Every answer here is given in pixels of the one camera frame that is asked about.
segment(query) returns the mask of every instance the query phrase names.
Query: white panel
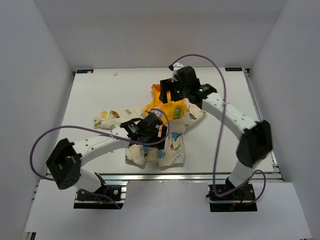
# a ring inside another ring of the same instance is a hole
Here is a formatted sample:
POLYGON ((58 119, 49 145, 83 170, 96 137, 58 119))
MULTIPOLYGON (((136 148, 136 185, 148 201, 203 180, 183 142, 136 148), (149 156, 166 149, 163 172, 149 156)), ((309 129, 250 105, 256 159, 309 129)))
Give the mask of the white panel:
MULTIPOLYGON (((59 125, 72 72, 32 0, 2 0, 0 6, 0 191, 1 239, 20 239, 36 183, 29 167, 33 142, 59 125)), ((35 167, 57 134, 37 147, 35 167)))
POLYGON ((285 2, 35 0, 73 70, 166 67, 187 53, 249 68, 285 2))
POLYGON ((320 239, 320 1, 289 0, 251 70, 283 177, 320 239))
MULTIPOLYGON (((244 73, 225 72, 224 68, 221 70, 226 79, 227 102, 257 120, 244 73)), ((223 92, 222 80, 215 68, 196 68, 195 71, 202 84, 211 84, 220 93, 223 92)), ((152 84, 171 76, 172 72, 168 68, 95 69, 93 73, 76 74, 63 124, 93 128, 93 117, 104 110, 146 106, 152 101, 152 84)), ((147 162, 145 166, 138 167, 126 163, 125 150, 119 149, 98 157, 84 168, 112 174, 210 173, 213 169, 219 127, 220 121, 207 114, 185 133, 183 140, 186 157, 183 166, 160 168, 156 162, 147 162)), ((59 139, 68 138, 73 142, 89 136, 94 136, 94 133, 66 129, 61 131, 59 139)), ((225 128, 217 165, 218 172, 232 172, 237 162, 238 143, 233 133, 225 128)), ((270 157, 263 160, 258 169, 272 172, 270 157)))
POLYGON ((204 182, 129 182, 121 210, 73 209, 75 192, 41 180, 25 230, 36 240, 310 238, 291 183, 268 183, 257 212, 210 212, 204 182))

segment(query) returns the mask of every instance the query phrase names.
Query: black mounting plate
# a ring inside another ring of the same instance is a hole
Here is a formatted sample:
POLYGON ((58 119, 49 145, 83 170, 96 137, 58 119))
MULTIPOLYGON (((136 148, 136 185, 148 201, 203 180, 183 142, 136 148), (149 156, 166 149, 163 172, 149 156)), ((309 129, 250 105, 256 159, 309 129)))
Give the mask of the black mounting plate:
MULTIPOLYGON (((210 192, 206 197, 212 201, 210 202, 210 212, 257 212, 257 204, 251 203, 247 205, 246 203, 251 202, 256 199, 255 190, 252 184, 247 184, 244 188, 241 189, 241 192, 238 194, 230 194, 226 197, 219 198, 214 194, 212 184, 209 185, 210 192), (244 199, 244 203, 239 202, 231 202, 231 201, 242 201, 244 199)), ((223 193, 226 191, 225 184, 216 184, 216 190, 218 193, 223 193)))
MULTIPOLYGON (((121 200, 121 185, 108 185, 106 186, 106 192, 105 195, 109 196, 110 198, 112 198, 112 200, 114 201, 120 201, 121 200)), ((78 191, 77 197, 76 199, 78 201, 86 201, 86 202, 96 202, 102 199, 102 197, 94 197, 90 194, 87 194, 85 192, 82 191, 78 191)))

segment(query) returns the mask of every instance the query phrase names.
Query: white wall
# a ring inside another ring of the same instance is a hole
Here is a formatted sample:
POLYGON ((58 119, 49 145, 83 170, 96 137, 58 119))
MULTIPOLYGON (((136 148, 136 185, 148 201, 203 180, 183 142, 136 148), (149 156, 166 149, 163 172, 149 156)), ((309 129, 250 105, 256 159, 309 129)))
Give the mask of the white wall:
POLYGON ((288 0, 251 69, 275 156, 320 239, 320 1, 288 0))
MULTIPOLYGON (((251 67, 287 0, 35 0, 73 70, 167 67, 183 54, 251 67)), ((210 66, 191 58, 194 67, 210 66)))
MULTIPOLYGON (((33 142, 60 124, 72 72, 32 0, 0 7, 0 233, 20 239, 38 178, 29 167, 33 142)), ((44 173, 54 136, 36 149, 44 173)))

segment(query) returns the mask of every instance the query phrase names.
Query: cartoon print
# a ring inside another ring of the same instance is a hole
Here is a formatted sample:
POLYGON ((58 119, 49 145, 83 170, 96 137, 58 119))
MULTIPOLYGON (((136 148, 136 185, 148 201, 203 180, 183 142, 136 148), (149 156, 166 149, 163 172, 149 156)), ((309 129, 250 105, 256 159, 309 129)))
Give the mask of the cartoon print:
POLYGON ((143 157, 146 158, 148 156, 148 147, 142 146, 143 157))
POLYGON ((101 117, 105 120, 107 120, 107 112, 103 111, 101 117))
POLYGON ((182 133, 179 133, 179 132, 171 132, 170 134, 172 136, 172 139, 174 139, 175 142, 177 141, 178 137, 182 135, 182 133))
POLYGON ((128 116, 132 114, 132 112, 130 112, 128 109, 126 109, 125 112, 128 114, 128 116))
POLYGON ((110 110, 110 115, 112 116, 113 119, 120 118, 119 114, 116 111, 110 110))
POLYGON ((164 150, 158 150, 157 156, 159 159, 164 159, 166 156, 166 152, 164 150))
POLYGON ((179 158, 181 158, 181 157, 182 157, 181 154, 179 154, 178 156, 176 156, 175 159, 173 160, 172 164, 175 164, 175 163, 177 162, 177 160, 178 160, 179 158))
POLYGON ((181 147, 181 144, 180 144, 180 143, 179 143, 179 145, 178 145, 177 147, 174 147, 174 145, 171 144, 170 149, 171 149, 172 151, 178 151, 180 147, 181 147))
POLYGON ((99 120, 99 121, 94 120, 94 124, 93 124, 93 125, 94 125, 95 127, 98 127, 98 126, 100 126, 101 124, 102 124, 102 121, 100 121, 100 120, 99 120))
POLYGON ((192 113, 190 113, 190 119, 196 120, 197 118, 195 117, 195 115, 193 115, 192 113))
POLYGON ((173 119, 179 119, 180 118, 180 114, 181 114, 181 108, 176 108, 174 110, 173 119))

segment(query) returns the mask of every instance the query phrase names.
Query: yellow cloth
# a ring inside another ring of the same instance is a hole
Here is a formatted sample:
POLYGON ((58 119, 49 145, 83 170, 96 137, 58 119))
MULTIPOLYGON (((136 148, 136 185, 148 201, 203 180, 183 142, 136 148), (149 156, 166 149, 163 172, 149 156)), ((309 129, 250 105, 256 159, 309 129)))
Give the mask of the yellow cloth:
MULTIPOLYGON (((167 92, 167 103, 163 103, 162 101, 160 101, 160 84, 153 84, 151 89, 153 92, 153 100, 149 105, 145 107, 143 112, 145 116, 148 115, 150 109, 160 109, 164 111, 164 113, 169 118, 169 121, 172 121, 181 119, 185 115, 185 112, 189 112, 189 109, 183 99, 180 101, 171 101, 170 92, 167 92)), ((155 114, 157 114, 162 119, 164 124, 167 124, 167 120, 164 116, 162 116, 162 114, 160 114, 159 112, 155 112, 155 114)))
MULTIPOLYGON (((154 150, 142 145, 131 145, 125 149, 125 160, 137 165, 144 165, 147 161, 157 161, 160 167, 183 164, 186 155, 183 135, 187 128, 203 118, 205 112, 187 99, 171 101, 170 93, 167 93, 168 103, 162 103, 159 100, 160 85, 154 84, 151 89, 153 100, 149 105, 104 110, 94 118, 94 128, 110 130, 130 119, 143 119, 148 115, 148 110, 152 108, 161 109, 170 121, 170 134, 165 140, 164 149, 154 150)), ((161 116, 160 112, 154 111, 154 113, 165 124, 167 123, 166 118, 161 116)))

